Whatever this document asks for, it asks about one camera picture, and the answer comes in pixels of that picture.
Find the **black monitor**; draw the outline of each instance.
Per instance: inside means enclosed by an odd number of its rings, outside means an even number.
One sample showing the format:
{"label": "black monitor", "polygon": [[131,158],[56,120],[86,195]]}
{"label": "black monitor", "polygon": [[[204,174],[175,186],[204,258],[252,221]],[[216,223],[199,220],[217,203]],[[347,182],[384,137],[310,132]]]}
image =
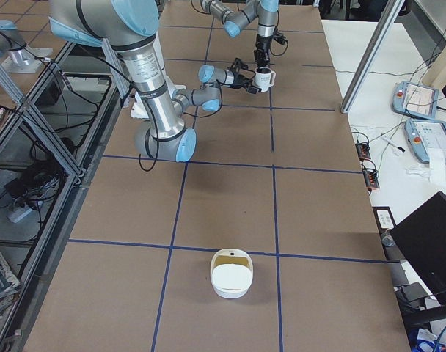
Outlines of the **black monitor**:
{"label": "black monitor", "polygon": [[446,195],[438,192],[391,230],[403,256],[442,305],[404,317],[420,324],[446,318]]}

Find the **white bucket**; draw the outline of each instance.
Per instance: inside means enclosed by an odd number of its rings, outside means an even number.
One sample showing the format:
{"label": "white bucket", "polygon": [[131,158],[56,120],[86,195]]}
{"label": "white bucket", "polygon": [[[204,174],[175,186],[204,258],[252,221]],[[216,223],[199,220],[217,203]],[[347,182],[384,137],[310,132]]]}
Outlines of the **white bucket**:
{"label": "white bucket", "polygon": [[222,249],[211,260],[211,284],[223,298],[244,296],[252,284],[252,276],[251,257],[240,249]]}

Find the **white cup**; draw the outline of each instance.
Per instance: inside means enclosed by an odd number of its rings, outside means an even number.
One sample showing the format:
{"label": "white cup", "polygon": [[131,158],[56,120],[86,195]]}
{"label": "white cup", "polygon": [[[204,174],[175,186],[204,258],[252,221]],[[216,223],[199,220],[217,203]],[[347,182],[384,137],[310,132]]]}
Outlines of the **white cup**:
{"label": "white cup", "polygon": [[275,83],[275,72],[270,68],[261,67],[256,69],[254,84],[257,88],[260,88],[261,92],[267,92],[269,87],[272,87]]}

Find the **label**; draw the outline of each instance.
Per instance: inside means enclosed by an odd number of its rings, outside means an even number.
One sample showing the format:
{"label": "label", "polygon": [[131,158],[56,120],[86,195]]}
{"label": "label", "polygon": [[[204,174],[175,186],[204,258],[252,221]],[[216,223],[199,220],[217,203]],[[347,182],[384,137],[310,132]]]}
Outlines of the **label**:
{"label": "label", "polygon": [[125,64],[127,65],[132,81],[136,83],[145,83],[159,76],[161,73],[159,63],[153,53],[142,59],[126,60]]}
{"label": "label", "polygon": [[394,227],[390,213],[387,210],[377,210],[376,214],[378,215],[378,221],[381,228],[392,229]]}

